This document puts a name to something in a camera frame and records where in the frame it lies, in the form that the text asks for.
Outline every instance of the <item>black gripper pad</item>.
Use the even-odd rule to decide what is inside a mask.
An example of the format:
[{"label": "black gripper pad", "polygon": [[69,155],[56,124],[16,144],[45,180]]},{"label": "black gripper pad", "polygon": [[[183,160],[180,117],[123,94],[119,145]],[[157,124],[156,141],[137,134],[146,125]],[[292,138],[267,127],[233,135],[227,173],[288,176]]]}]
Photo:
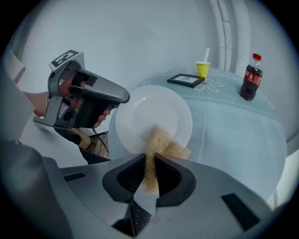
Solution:
[{"label": "black gripper pad", "polygon": [[178,206],[193,193],[196,179],[189,169],[161,155],[155,156],[155,166],[160,195],[157,207]]},{"label": "black gripper pad", "polygon": [[114,201],[129,203],[144,178],[145,154],[108,171],[102,180],[103,187]]}]

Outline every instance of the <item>white plate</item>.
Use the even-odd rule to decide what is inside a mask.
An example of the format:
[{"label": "white plate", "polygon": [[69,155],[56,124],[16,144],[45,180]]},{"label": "white plate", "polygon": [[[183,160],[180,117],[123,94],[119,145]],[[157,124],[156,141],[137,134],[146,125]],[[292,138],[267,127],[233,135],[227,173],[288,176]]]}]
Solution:
[{"label": "white plate", "polygon": [[174,91],[145,85],[120,104],[115,118],[117,135],[132,154],[144,153],[149,133],[157,126],[185,147],[192,133],[192,116],[186,102]]}]

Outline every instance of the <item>black frame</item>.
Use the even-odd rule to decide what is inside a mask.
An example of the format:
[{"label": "black frame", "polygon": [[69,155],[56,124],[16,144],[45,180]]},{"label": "black frame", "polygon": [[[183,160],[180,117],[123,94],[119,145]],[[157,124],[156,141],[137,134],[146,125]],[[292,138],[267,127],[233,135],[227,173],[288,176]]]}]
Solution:
[{"label": "black frame", "polygon": [[[193,78],[198,78],[198,79],[196,81],[194,81],[193,83],[188,83],[188,82],[184,82],[184,81],[180,81],[180,80],[175,80],[175,78],[177,78],[179,76],[193,77]],[[201,82],[203,82],[204,80],[205,80],[204,77],[199,77],[199,76],[195,76],[195,75],[188,75],[188,74],[177,74],[177,75],[167,79],[167,82],[174,83],[174,84],[180,84],[180,85],[183,85],[183,86],[188,86],[188,87],[194,88],[197,85],[199,85]]]}]

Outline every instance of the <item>human hand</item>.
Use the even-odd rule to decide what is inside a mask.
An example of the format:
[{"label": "human hand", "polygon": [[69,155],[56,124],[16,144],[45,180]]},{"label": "human hand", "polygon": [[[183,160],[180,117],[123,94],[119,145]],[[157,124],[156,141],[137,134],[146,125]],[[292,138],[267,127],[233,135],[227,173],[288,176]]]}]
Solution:
[{"label": "human hand", "polygon": [[[69,86],[71,86],[71,82],[73,81],[73,79],[68,79],[68,80],[65,80],[64,82],[62,82],[60,85],[59,85],[59,91],[60,91],[60,94],[64,97],[67,97],[70,92],[69,92]],[[81,82],[81,87],[84,87],[86,85],[86,82],[85,81],[82,81]],[[79,100],[80,98],[74,98],[72,100],[70,100],[71,102],[71,107],[73,109],[77,109],[79,107]],[[103,112],[102,115],[100,115],[98,117],[98,122],[95,123],[94,127],[97,128],[100,126],[101,122],[103,122],[105,119],[106,119],[106,116],[107,115],[110,115],[110,110],[105,110]]]}]

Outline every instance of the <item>picture frame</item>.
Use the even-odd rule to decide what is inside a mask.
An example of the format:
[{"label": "picture frame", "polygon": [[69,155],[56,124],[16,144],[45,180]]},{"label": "picture frame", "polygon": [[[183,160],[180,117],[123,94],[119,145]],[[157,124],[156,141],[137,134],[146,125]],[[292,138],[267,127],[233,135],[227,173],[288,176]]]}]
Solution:
[{"label": "picture frame", "polygon": [[205,80],[204,77],[198,77],[195,75],[188,75],[188,74],[177,74],[167,79],[167,82],[194,88],[204,80]]}]

